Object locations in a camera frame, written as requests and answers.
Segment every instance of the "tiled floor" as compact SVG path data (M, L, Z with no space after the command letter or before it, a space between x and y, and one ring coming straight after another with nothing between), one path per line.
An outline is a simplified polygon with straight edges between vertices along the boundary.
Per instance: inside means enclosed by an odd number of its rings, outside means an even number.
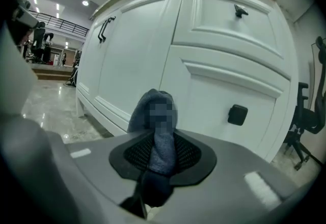
M91 141L112 135L89 113L76 116L75 91L63 81L39 80L32 89L22 115L45 130L57 132L64 143Z
M82 118L76 116L76 88L63 86L62 81L39 80L34 86L22 114L26 118L37 121L45 130L55 131L64 143L83 142L111 137L89 113ZM286 174L290 179L302 186L313 180L320 171L320 166L310 158L299 171L294 165L299 158L293 149L284 155L284 145L272 161L272 165ZM148 220L152 219L160 208L146 207Z
M285 144L281 146L271 164L287 175L298 187L315 179L320 172L320 165L310 158L299 171L296 171L294 166L300 159L293 147L284 154L285 146Z

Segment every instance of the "chair leg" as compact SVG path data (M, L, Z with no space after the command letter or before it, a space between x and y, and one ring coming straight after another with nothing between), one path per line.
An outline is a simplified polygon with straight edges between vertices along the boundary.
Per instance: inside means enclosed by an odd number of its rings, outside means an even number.
M305 157L305 162L307 162L311 156L311 152L302 143L300 143L300 148L307 155Z
M292 143L292 145L293 145L296 153L298 154L298 156L300 158L300 162L296 166L294 166L294 168L298 171L301 168L302 164L304 163L305 159L304 159L304 156L302 154L301 147L300 147L300 141L296 140L296 141L294 141Z

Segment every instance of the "gray plastic surface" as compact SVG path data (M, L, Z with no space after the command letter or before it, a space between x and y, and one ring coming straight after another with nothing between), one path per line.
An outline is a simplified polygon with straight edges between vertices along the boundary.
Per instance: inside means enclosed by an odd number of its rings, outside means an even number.
M277 169L239 145L201 134L182 131L209 145L218 163L199 185L176 187L154 217L158 223L269 223L279 221L303 196L294 193L273 212L249 190L244 174L258 171L282 199L296 186ZM9 169L30 196L59 223L144 223L117 204L132 195L135 182L112 169L108 155L117 145L138 136L131 133L99 141L64 145L61 137L45 132L22 117L11 117L0 125L1 153ZM72 159L71 152L91 153Z
M244 174L253 171L258 171L281 198L289 197L296 190L287 177L248 149L205 135L181 132L209 145L215 151L218 163L199 185L175 188L153 221L229 224L256 219L267 210L244 181ZM76 158L75 162L89 181L117 204L132 195L135 182L120 178L107 158L115 146L137 134L67 145L70 152L91 150L91 154Z

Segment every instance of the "black mesh chair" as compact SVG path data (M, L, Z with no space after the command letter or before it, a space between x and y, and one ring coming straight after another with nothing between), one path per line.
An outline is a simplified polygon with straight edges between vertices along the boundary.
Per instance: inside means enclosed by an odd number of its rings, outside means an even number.
M294 167L297 171L301 168L303 162L308 161L310 157L315 159L319 164L321 162L317 160L311 152L300 143L301 135L306 131L317 134L325 126L325 113L326 113L326 95L322 94L322 90L325 82L325 69L326 69L326 46L321 37L316 39L316 45L319 48L318 59L322 64L321 77L315 99L315 111L304 108L304 101L308 97L302 95L302 89L308 88L308 84L299 83L297 94L297 106L295 107L293 119L290 129L295 125L294 131L288 131L284 139L284 143L287 143L285 152L293 146L297 152L300 162Z

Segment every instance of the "railing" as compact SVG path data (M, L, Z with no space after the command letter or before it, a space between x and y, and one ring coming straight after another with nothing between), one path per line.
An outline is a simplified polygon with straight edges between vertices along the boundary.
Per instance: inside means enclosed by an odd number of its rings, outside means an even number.
M89 29L79 26L75 23L68 22L66 20L53 17L44 13L37 13L36 11L30 10L30 13L37 18L39 22L43 21L47 26L56 27L64 31L75 33L79 36L86 37Z

